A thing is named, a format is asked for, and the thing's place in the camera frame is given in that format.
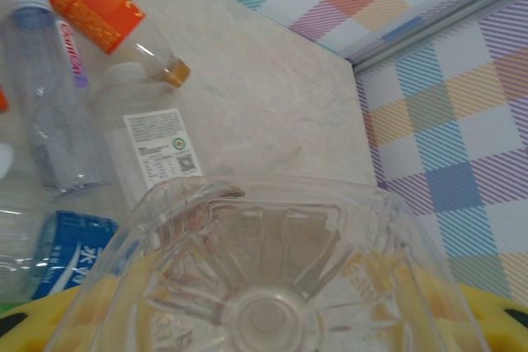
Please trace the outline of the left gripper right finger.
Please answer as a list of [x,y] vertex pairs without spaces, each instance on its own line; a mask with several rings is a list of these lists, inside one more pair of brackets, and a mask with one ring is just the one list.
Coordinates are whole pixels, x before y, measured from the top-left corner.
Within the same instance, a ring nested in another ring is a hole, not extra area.
[[527,306],[460,284],[491,351],[527,351]]

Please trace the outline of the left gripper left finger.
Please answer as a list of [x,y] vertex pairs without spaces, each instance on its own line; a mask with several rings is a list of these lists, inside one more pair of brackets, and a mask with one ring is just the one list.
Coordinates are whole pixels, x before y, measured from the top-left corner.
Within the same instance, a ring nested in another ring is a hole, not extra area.
[[70,288],[3,313],[0,351],[43,351],[79,289]]

